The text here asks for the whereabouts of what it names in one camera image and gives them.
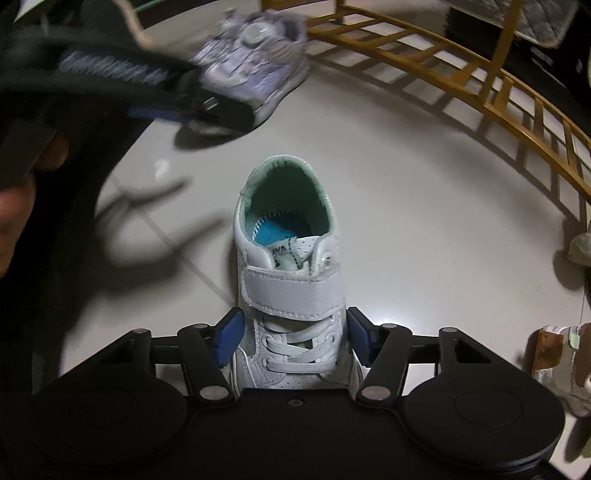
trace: shoelace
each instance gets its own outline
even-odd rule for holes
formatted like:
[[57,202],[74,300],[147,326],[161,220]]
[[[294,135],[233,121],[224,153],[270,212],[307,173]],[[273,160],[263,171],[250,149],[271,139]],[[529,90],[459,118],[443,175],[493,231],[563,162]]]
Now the shoelace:
[[[264,318],[262,323],[263,327],[270,332],[285,334],[286,341],[286,343],[280,343],[275,341],[271,335],[263,336],[262,340],[270,352],[287,357],[287,361],[284,362],[268,360],[266,363],[267,370],[285,374],[321,374],[335,369],[339,349],[339,344],[335,336],[327,337],[321,344],[311,349],[291,345],[292,343],[308,342],[314,338],[323,336],[324,332],[333,324],[331,318],[316,322],[298,332],[290,332],[285,327],[268,318]],[[315,361],[329,353],[332,353],[332,355],[328,361]]]

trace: shoe rack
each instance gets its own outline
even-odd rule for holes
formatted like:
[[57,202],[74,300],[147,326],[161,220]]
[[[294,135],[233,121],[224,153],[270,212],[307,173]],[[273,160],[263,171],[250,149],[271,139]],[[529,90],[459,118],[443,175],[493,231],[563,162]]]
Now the shoe rack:
[[[316,0],[261,0],[261,8],[283,10],[315,2]],[[512,0],[490,61],[429,30],[387,15],[347,5],[345,0],[335,0],[334,13],[310,18],[308,35],[311,40],[334,44],[408,72],[468,104],[545,160],[557,175],[562,176],[579,192],[581,199],[586,202],[585,206],[589,207],[591,138],[546,98],[502,68],[513,41],[523,3],[524,0]],[[351,23],[348,18],[352,15],[356,20],[366,20]],[[398,31],[379,35],[366,30],[378,24],[394,25],[398,27]],[[356,39],[352,32],[368,35]],[[411,53],[393,53],[392,50],[395,49],[391,45],[410,35],[428,40],[433,46],[425,50],[415,49]],[[463,66],[458,68],[457,62],[455,65],[449,63],[450,58],[462,59]],[[434,64],[441,61],[454,68],[455,72],[449,75],[435,71]],[[523,101],[519,102],[520,105],[514,102],[516,95],[520,95],[521,98],[525,96],[526,103],[531,105],[527,111],[523,107]],[[511,115],[513,108],[522,111],[522,121]],[[552,131],[548,128],[550,124],[553,126]],[[584,215],[586,208],[583,207],[581,210],[581,214]],[[586,225],[586,218],[580,220]]]

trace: shoe eyelet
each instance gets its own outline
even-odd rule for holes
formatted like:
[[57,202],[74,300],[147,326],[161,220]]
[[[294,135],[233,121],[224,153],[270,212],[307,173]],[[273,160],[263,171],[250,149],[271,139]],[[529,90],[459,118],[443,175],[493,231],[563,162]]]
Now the shoe eyelet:
[[330,252],[326,252],[323,256],[322,256],[322,264],[325,267],[329,267],[332,265],[332,257]]
[[263,345],[265,345],[265,347],[267,347],[267,349],[269,348],[269,341],[273,340],[273,337],[271,335],[269,335],[268,333],[264,334],[261,337],[261,342]]
[[269,368],[267,367],[267,365],[269,364],[269,361],[273,360],[270,356],[264,356],[261,359],[261,365],[265,370],[269,370]]

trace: shoe insole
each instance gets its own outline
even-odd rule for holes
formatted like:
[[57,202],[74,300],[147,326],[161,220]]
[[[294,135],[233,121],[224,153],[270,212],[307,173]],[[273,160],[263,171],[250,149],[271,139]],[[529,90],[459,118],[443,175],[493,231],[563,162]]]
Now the shoe insole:
[[253,240],[263,247],[286,238],[311,236],[308,222],[296,213],[281,213],[259,221],[259,228]]

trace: gray sneaker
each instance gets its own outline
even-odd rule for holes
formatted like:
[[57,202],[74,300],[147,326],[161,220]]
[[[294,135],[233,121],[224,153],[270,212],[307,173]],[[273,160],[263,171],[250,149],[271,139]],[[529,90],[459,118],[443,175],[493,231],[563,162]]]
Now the gray sneaker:
[[[283,98],[307,77],[306,23],[299,15],[268,10],[247,17],[236,32],[239,17],[226,19],[225,35],[236,35],[232,45],[208,41],[196,62],[216,56],[202,76],[203,86],[249,103],[255,110],[255,126],[263,123]],[[231,133],[202,122],[191,125],[202,134]]]

